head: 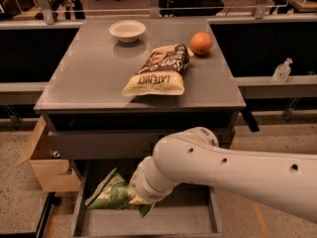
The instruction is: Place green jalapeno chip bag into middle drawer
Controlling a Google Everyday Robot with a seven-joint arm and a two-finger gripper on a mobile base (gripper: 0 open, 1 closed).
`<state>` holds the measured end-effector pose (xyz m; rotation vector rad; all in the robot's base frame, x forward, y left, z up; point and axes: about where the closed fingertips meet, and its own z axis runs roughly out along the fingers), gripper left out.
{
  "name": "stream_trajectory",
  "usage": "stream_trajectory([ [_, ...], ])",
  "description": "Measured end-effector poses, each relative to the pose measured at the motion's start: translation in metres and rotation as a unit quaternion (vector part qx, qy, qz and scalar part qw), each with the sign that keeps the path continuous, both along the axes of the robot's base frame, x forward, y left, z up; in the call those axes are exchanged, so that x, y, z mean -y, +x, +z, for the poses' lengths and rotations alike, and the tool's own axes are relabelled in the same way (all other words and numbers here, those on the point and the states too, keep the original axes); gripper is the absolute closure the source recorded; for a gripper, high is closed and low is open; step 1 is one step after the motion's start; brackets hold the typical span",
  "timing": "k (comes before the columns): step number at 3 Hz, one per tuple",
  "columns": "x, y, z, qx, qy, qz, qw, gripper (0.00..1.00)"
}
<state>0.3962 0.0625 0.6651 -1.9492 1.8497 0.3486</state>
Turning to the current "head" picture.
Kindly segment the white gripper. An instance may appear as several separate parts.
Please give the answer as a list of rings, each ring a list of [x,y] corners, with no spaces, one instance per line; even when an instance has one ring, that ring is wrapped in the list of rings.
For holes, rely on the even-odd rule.
[[[128,186],[129,204],[152,204],[172,192],[172,181],[153,165],[138,166],[133,174],[133,182],[135,186]]]

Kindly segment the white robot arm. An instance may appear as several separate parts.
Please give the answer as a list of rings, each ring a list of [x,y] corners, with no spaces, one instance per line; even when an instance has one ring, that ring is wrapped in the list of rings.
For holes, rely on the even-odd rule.
[[[180,183],[216,186],[317,222],[317,156],[227,150],[203,127],[161,138],[135,173],[137,194],[163,200]]]

